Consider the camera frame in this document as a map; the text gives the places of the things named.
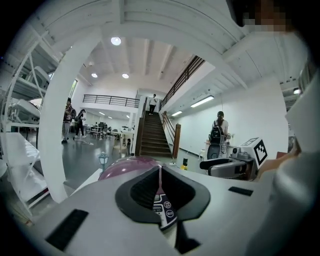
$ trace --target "staircase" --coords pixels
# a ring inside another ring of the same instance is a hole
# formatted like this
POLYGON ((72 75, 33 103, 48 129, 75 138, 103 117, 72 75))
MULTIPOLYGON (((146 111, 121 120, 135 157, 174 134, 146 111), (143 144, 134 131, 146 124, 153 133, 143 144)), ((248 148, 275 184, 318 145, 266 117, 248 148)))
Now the staircase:
POLYGON ((141 156, 172 158, 166 135, 158 113, 145 112, 141 156))

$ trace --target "white stool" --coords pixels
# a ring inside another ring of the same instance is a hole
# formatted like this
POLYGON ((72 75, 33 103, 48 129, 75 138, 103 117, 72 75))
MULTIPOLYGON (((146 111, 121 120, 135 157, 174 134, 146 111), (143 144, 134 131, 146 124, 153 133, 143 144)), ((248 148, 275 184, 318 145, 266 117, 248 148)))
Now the white stool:
POLYGON ((206 153, 205 149, 200 150, 198 161, 200 160, 200 157, 202 157, 202 161, 205 159, 205 153, 206 153))

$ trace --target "yellow object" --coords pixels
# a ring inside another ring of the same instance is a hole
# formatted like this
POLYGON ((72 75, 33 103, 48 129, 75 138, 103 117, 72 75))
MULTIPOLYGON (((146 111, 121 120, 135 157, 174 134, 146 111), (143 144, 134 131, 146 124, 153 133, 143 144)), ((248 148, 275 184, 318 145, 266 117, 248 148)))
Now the yellow object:
POLYGON ((185 166, 185 165, 183 165, 183 164, 181 164, 180 169, 181 169, 181 170, 185 170, 185 171, 187 171, 187 170, 188 170, 188 167, 187 167, 187 166, 185 166))

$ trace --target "black rubber pad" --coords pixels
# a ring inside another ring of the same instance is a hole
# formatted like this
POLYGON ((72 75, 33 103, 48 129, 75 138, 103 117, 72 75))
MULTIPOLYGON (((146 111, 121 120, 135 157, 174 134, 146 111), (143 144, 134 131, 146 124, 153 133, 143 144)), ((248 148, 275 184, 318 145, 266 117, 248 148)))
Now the black rubber pad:
POLYGON ((249 189, 244 189, 244 188, 240 188, 240 187, 236 187, 236 186, 232 186, 228 189, 229 191, 241 194, 241 195, 245 195, 248 197, 251 197, 252 193, 254 192, 253 190, 249 190, 249 189))
POLYGON ((57 249, 63 251, 71 241, 72 237, 76 234, 88 214, 89 213, 84 210, 74 209, 49 235, 46 241, 57 249))

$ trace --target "fluorescent light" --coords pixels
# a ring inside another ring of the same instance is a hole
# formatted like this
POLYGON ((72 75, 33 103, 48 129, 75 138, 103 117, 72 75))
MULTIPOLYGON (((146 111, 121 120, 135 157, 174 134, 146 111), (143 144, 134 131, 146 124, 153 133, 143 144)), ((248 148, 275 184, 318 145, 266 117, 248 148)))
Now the fluorescent light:
POLYGON ((300 90, 299 88, 295 88, 295 89, 293 90, 293 93, 294 93, 294 94, 300 94, 300 93, 301 93, 301 90, 300 90))
POLYGON ((191 108, 195 108, 195 107, 197 107, 197 106, 199 106, 199 105, 201 105, 201 104, 203 104, 203 103, 206 103, 206 102, 208 102, 208 101, 213 100, 214 98, 215 98, 215 97, 213 97, 213 96, 210 95, 210 96, 208 96, 208 97, 206 97, 206 98, 198 101, 197 103, 191 105, 191 108))
POLYGON ((172 117, 175 117, 175 116, 177 116, 177 115, 179 115, 179 114, 181 114, 181 113, 182 113, 182 111, 178 111, 178 112, 172 114, 171 116, 172 116, 172 117))
POLYGON ((111 43, 115 46, 119 46, 121 44, 121 39, 120 37, 112 37, 111 38, 111 43))

